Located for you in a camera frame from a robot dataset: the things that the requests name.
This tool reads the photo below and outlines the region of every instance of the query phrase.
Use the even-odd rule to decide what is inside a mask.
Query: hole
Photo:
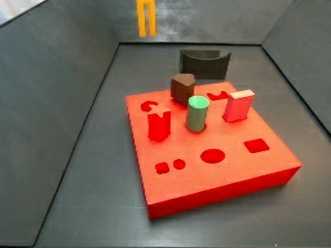
[[[155,168],[157,168],[158,174],[165,174],[170,172],[170,167],[166,162],[157,164]]]
[[[202,153],[202,160],[209,164],[221,163],[226,158],[226,153],[219,149],[209,149]]]
[[[270,147],[263,139],[254,139],[243,142],[247,150],[251,153],[262,152],[270,150]]]
[[[214,95],[213,93],[207,93],[207,96],[211,99],[211,101],[218,101],[222,99],[227,99],[229,93],[226,91],[222,91],[221,95]]]
[[[182,170],[186,167],[186,165],[187,165],[187,163],[186,163],[186,161],[183,159],[177,159],[174,161],[174,167],[178,170]]]
[[[158,103],[154,102],[154,101],[146,101],[146,102],[142,104],[142,111],[150,112],[150,111],[151,111],[151,105],[157,105],[157,106],[158,106]]]

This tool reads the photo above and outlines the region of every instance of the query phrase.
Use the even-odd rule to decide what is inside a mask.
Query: round hole
[[[158,174],[165,174],[170,172],[170,167],[166,162],[157,164],[155,169],[157,169]]]
[[[187,163],[186,163],[186,161],[182,160],[182,159],[177,159],[177,160],[174,161],[174,167],[175,167],[175,169],[178,169],[178,170],[182,170],[182,169],[186,167],[186,165],[187,165]]]
[[[221,149],[209,149],[202,153],[202,160],[209,164],[221,163],[226,158],[226,153]]]
[[[158,106],[158,103],[154,102],[154,101],[146,101],[146,102],[142,104],[142,111],[150,112],[150,111],[151,111],[151,105]]]

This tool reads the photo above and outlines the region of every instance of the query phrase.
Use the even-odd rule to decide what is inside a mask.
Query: red rectangular block
[[[195,86],[195,95],[230,94],[229,82]],[[150,101],[173,113],[171,135],[149,138]],[[145,185],[150,218],[178,213],[289,182],[302,163],[251,108],[247,119],[223,119],[227,99],[211,101],[206,130],[197,134],[186,126],[187,108],[175,103],[171,91],[127,97],[127,108]]]
[[[234,92],[229,95],[227,107],[223,115],[225,121],[233,122],[246,119],[254,98],[255,94],[250,89]]]
[[[153,105],[149,112],[149,137],[153,140],[163,141],[171,134],[171,111]]]

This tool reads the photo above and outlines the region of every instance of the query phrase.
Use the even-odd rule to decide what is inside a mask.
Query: yellow handle
[[[138,0],[138,17],[139,17],[141,37],[146,37],[146,5],[149,7],[150,36],[157,35],[155,0]]]

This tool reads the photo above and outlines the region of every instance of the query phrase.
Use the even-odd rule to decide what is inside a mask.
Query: green block
[[[205,130],[209,107],[210,100],[206,97],[190,97],[186,126],[191,131],[197,133]]]

